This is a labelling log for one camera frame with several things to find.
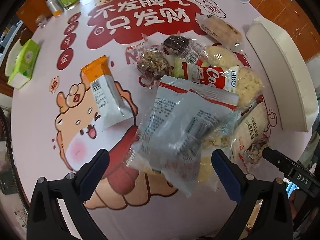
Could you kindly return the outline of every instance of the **nutrition label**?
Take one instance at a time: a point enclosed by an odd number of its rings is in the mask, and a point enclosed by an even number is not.
[[[175,102],[163,98],[156,98],[148,124],[143,131],[143,138],[146,143],[150,142],[153,133],[168,119],[169,114],[175,106]],[[144,143],[142,143],[141,149],[144,153],[147,153],[147,147]]]

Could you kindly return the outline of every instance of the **table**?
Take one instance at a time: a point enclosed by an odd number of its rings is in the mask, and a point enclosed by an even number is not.
[[[108,239],[191,239],[220,229],[235,207],[221,184],[218,192],[199,185],[186,198],[161,177],[124,164],[132,136],[154,96],[139,78],[134,48],[141,33],[160,44],[178,31],[212,45],[214,41],[195,22],[195,12],[225,18],[243,35],[259,12],[235,0],[105,0],[95,6],[98,1],[81,0],[33,36],[41,44],[33,78],[14,91],[12,102],[14,159],[28,199],[39,177],[61,179],[70,169],[77,170],[85,157],[105,148],[110,151],[110,166],[86,206]],[[282,130],[268,77],[247,39],[244,52],[265,85],[270,146],[296,161],[311,133]],[[81,73],[83,66],[102,55],[110,57],[116,86],[134,115],[105,131]],[[281,176],[264,161],[254,175],[270,181]],[[62,211],[71,228],[65,207]],[[74,227],[71,232],[77,234]]]

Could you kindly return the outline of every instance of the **plastic snack bag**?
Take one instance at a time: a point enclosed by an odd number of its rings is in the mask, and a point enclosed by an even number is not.
[[[236,93],[239,66],[222,67],[197,67],[195,65],[182,63],[185,78],[194,82],[223,89],[225,91]]]
[[[198,183],[206,183],[214,191],[218,190],[219,178],[212,167],[211,155],[214,150],[221,149],[230,160],[232,159],[232,134],[239,115],[239,112],[229,114],[221,125],[202,141]]]
[[[247,150],[239,153],[240,161],[242,162],[246,172],[252,171],[259,166],[262,159],[263,150],[269,147],[269,139],[266,136],[256,139]]]
[[[197,61],[201,58],[202,51],[205,48],[205,46],[198,43],[196,39],[190,39],[180,35],[169,36],[163,42],[163,46],[169,54],[179,57],[183,61],[191,64],[198,64]]]
[[[174,58],[174,67],[173,67],[173,76],[176,78],[185,78],[185,73],[183,70],[183,63],[188,63],[184,59],[175,57]],[[202,55],[197,60],[196,64],[188,63],[188,65],[194,65],[196,67],[209,67],[210,64],[208,63],[207,59],[204,58]]]
[[[164,76],[133,150],[190,196],[197,184],[203,138],[236,108],[238,95]]]
[[[212,66],[221,66],[226,68],[238,65],[240,67],[243,66],[234,53],[222,48],[221,46],[206,46],[203,54],[207,57],[208,62]]]
[[[253,103],[263,89],[262,80],[248,67],[239,70],[236,93],[239,95],[238,107],[244,108]]]
[[[148,42],[148,37],[144,34],[142,36],[145,43],[144,47],[139,50],[137,69],[150,82],[149,87],[153,87],[155,80],[160,80],[164,75],[171,76],[172,68],[162,50],[152,47]]]
[[[268,124],[268,112],[264,102],[259,103],[242,120],[234,133],[232,154],[234,160],[238,159],[243,150],[247,150],[256,138],[263,133]]]
[[[242,34],[230,23],[226,23],[214,15],[207,17],[198,13],[196,13],[196,20],[204,32],[219,41],[225,48],[231,51],[241,51]]]
[[[108,116],[103,121],[104,129],[133,117],[130,107],[122,101],[119,95],[107,60],[107,56],[100,57],[81,69],[91,83],[91,91],[100,114],[103,117]],[[70,89],[71,95],[76,94],[76,92],[72,91],[72,88]],[[78,101],[82,100],[77,98],[76,95],[73,97],[73,103],[76,99]]]

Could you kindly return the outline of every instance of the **tissue box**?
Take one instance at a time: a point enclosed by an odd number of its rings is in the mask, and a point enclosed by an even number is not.
[[[32,77],[33,68],[38,57],[40,46],[32,39],[28,40],[19,52],[8,85],[20,89]]]

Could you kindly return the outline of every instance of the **cartoon character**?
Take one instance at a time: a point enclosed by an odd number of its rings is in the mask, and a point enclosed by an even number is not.
[[[152,195],[175,194],[177,189],[162,175],[146,174],[126,166],[130,144],[138,129],[138,108],[130,92],[123,90],[120,83],[115,81],[134,117],[103,130],[104,118],[99,113],[90,83],[82,72],[80,77],[82,82],[72,85],[67,96],[63,92],[57,95],[60,114],[55,120],[55,127],[60,157],[70,170],[78,171],[99,149],[108,150],[110,155],[110,164],[85,206],[90,209],[123,209],[128,205],[145,205]]]

